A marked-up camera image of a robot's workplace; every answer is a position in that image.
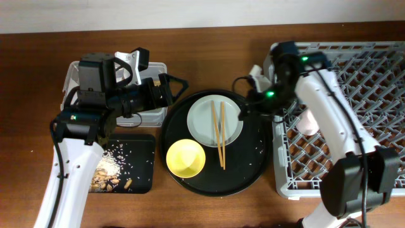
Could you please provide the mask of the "yellow bowl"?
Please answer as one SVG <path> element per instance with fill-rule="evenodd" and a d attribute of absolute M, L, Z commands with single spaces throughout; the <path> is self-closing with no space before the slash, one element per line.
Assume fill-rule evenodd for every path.
<path fill-rule="evenodd" d="M 166 154 L 168 170 L 183 179 L 198 175 L 205 162 L 206 154 L 203 147 L 191 139 L 181 139 L 173 143 Z"/>

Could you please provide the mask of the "wooden chopstick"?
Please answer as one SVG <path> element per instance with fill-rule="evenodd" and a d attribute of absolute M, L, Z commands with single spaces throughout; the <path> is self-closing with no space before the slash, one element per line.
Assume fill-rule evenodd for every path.
<path fill-rule="evenodd" d="M 221 150 L 221 145 L 220 145 L 220 135 L 218 131 L 218 124 L 216 120 L 216 110 L 215 110 L 215 102 L 212 100 L 211 101 L 211 111 L 212 111 L 212 117 L 213 117 L 213 125 L 214 125 L 214 130 L 215 130 L 215 136 L 216 136 L 216 145 L 218 148 L 218 156 L 219 156 L 219 161 L 220 161 L 220 166 L 225 169 L 224 165 L 224 159 L 223 159 L 223 153 Z"/>
<path fill-rule="evenodd" d="M 226 169 L 226 154 L 225 154 L 225 102 L 221 102 L 221 134 L 222 134 L 222 157 L 223 169 Z"/>

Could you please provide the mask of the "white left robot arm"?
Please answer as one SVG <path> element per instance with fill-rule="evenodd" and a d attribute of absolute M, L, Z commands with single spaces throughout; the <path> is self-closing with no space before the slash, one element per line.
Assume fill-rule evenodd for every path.
<path fill-rule="evenodd" d="M 89 53 L 78 63 L 78 86 L 67 95 L 62 111 L 51 121 L 53 167 L 42 200 L 36 227 L 80 227 L 90 182 L 101 161 L 118 117 L 168 107 L 173 94 L 170 82 L 186 80 L 167 73 L 159 85 L 139 73 L 149 66 L 149 51 L 138 47 L 124 58 L 109 53 Z"/>

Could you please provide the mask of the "pink plastic cup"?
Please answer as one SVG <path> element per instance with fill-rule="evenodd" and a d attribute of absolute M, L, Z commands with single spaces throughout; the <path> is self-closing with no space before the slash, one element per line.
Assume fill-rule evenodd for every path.
<path fill-rule="evenodd" d="M 305 136 L 313 136 L 319 131 L 319 125 L 312 112 L 307 109 L 299 115 L 299 121 L 296 124 L 297 130 Z"/>

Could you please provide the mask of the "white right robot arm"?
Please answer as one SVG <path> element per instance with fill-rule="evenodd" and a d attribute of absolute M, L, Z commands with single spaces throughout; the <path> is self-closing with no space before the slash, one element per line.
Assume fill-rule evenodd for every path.
<path fill-rule="evenodd" d="M 320 184 L 321 203 L 299 227 L 366 226 L 366 214 L 390 201 L 401 164 L 363 127 L 337 82 L 327 56 L 301 54 L 293 41 L 272 45 L 263 66 L 248 76 L 252 89 L 239 119 L 274 116 L 294 99 L 314 116 L 332 156 L 333 167 Z"/>

